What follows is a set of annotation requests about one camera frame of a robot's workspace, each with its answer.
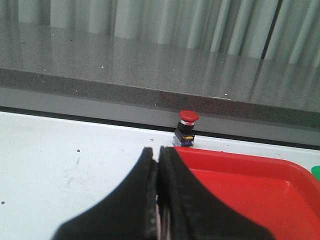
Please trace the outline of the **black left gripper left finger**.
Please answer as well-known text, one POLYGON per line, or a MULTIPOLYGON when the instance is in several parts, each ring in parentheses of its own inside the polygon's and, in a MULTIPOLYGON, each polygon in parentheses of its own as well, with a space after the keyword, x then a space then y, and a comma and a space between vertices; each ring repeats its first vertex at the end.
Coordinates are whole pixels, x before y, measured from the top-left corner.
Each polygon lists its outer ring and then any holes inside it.
POLYGON ((158 164, 143 149, 125 179, 102 201, 63 223, 54 240, 156 240, 158 164))

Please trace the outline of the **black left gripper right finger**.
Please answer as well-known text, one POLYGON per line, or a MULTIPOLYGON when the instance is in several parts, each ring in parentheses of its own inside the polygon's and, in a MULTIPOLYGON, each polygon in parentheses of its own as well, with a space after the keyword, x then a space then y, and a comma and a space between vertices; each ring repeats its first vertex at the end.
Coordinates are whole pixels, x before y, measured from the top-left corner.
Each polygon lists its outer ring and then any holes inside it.
POLYGON ((188 169, 178 151, 161 147, 158 162, 160 213, 169 209, 173 240, 273 240, 265 227, 212 194, 188 169))

